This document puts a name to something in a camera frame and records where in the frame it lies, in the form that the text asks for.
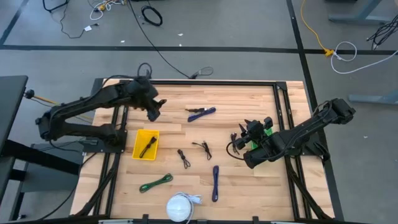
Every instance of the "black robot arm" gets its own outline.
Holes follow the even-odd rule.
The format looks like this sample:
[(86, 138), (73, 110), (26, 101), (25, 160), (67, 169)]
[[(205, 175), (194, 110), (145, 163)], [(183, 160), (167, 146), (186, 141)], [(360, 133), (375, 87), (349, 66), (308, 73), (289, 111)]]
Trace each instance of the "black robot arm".
[(108, 144), (117, 144), (121, 133), (112, 124), (90, 126), (71, 124), (65, 120), (97, 108), (131, 106), (146, 110), (148, 119), (155, 121), (160, 115), (159, 108), (166, 102), (155, 101), (157, 95), (157, 90), (147, 77), (135, 77), (133, 80), (106, 86), (89, 97), (53, 106), (41, 118), (36, 119), (36, 124), (39, 126), (40, 137), (46, 141), (69, 135), (97, 137)]
[(286, 155), (298, 155), (310, 135), (328, 124), (346, 124), (353, 119), (354, 113), (354, 108), (348, 106), (343, 99), (336, 98), (326, 101), (322, 110), (293, 129), (275, 132), (270, 136), (264, 133), (264, 128), (272, 126), (270, 118), (264, 120), (264, 125), (256, 120), (246, 120), (248, 130), (241, 126), (242, 138), (237, 139), (235, 145), (238, 149), (242, 149), (249, 141), (258, 145), (257, 148), (243, 154), (244, 161), (253, 169), (264, 161), (274, 162)]

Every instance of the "blue cable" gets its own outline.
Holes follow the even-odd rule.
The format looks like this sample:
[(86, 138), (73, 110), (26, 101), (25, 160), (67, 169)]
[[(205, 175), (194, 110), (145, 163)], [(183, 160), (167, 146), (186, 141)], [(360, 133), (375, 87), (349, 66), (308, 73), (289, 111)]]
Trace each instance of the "blue cable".
[(214, 177), (214, 188), (213, 188), (213, 196), (211, 200), (216, 202), (218, 200), (218, 172), (220, 168), (218, 166), (213, 167), (213, 177)]

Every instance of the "desk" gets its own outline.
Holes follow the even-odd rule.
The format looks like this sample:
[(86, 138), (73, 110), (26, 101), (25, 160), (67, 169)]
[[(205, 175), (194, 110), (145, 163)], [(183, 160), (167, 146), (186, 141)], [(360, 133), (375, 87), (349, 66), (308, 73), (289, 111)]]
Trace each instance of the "desk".
[[(118, 81), (110, 80), (107, 85)], [(184, 85), (184, 81), (179, 85), (172, 85), (172, 82), (156, 85), (155, 82), (159, 91), (157, 99), (167, 99), (160, 110), (161, 116), (155, 122), (147, 120), (145, 111), (129, 110), (127, 144), (119, 164), (111, 218), (140, 219), (143, 214), (149, 214), (150, 219), (168, 219), (165, 204), (174, 193), (183, 191), (203, 196), (203, 204), (195, 206), (193, 219), (247, 221), (258, 216), (260, 220), (293, 220), (284, 160), (264, 162), (250, 169), (244, 161), (229, 157), (225, 151), (230, 134), (240, 133), (238, 123), (244, 123), (244, 119), (262, 121), (270, 116), (274, 121), (273, 130), (279, 130), (280, 121), (272, 88), (260, 84)], [(297, 125), (310, 117), (304, 85), (302, 82), (286, 84), (294, 124)], [(283, 98), (280, 102), (280, 112), (288, 129)], [(192, 123), (187, 122), (189, 113), (184, 109), (212, 106), (217, 109), (215, 113)], [(119, 110), (117, 124), (120, 123), (121, 112)], [(113, 109), (97, 109), (93, 124), (110, 123), (112, 114)], [(131, 158), (137, 129), (160, 131), (155, 161)], [(202, 148), (191, 144), (203, 140), (208, 143), (213, 155), (210, 161)], [(188, 169), (183, 168), (177, 149), (182, 149), (190, 161), (192, 166)], [(71, 214), (78, 212), (96, 190), (103, 157), (103, 154), (96, 155), (82, 168)], [(220, 167), (220, 177), (219, 200), (214, 203), (211, 193), (215, 165)], [(315, 156), (302, 156), (302, 165), (308, 190), (325, 213), (334, 217), (321, 160)], [(155, 181), (168, 172), (174, 176), (173, 181), (144, 194), (139, 192), (140, 185)], [(301, 196), (298, 190), (296, 192), (300, 214), (304, 217)], [(100, 213), (104, 213), (104, 207), (102, 203)]]

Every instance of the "yellow cable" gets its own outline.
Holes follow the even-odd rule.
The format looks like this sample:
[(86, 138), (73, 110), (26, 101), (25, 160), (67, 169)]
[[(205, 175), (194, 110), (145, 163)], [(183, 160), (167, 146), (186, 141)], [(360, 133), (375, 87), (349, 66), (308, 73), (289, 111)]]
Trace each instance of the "yellow cable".
[(324, 46), (322, 45), (320, 39), (319, 39), (318, 34), (317, 34), (313, 29), (311, 29), (311, 27), (307, 24), (307, 22), (305, 22), (304, 17), (303, 17), (303, 8), (304, 8), (304, 4), (305, 4), (305, 0), (303, 0), (303, 3), (301, 4), (301, 9), (300, 9), (300, 12), (301, 12), (301, 20), (303, 20), (305, 26), (306, 26), (311, 32), (313, 32), (313, 33), (315, 34), (315, 37), (317, 37), (317, 40), (318, 40), (319, 45), (320, 45), (321, 48), (325, 51), (325, 56), (326, 56), (326, 57), (329, 57), (329, 56), (333, 55), (333, 53), (334, 53), (335, 51), (334, 51), (334, 50), (327, 49), (326, 47), (324, 47)]
[[(55, 101), (52, 101), (52, 100), (49, 100), (49, 99), (46, 99), (46, 98), (41, 97), (41, 96), (36, 96), (35, 95), (35, 96), (33, 96), (33, 98), (36, 98), (38, 100), (41, 100), (41, 101), (44, 101), (44, 102), (47, 102), (47, 103), (51, 103), (51, 104), (54, 104), (54, 105), (59, 105), (59, 103), (57, 103)], [(91, 118), (89, 116), (85, 116), (85, 115), (79, 115), (79, 116), (81, 116), (82, 118), (86, 118), (86, 119), (93, 119), (93, 118)]]

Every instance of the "white ball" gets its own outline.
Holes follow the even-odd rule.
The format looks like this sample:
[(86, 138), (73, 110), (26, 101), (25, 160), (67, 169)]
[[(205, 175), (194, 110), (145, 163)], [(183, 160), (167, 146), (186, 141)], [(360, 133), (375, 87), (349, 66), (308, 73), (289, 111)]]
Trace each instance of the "white ball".
[(173, 196), (166, 205), (166, 212), (169, 219), (175, 222), (182, 222), (188, 219), (191, 209), (189, 200), (181, 195)]

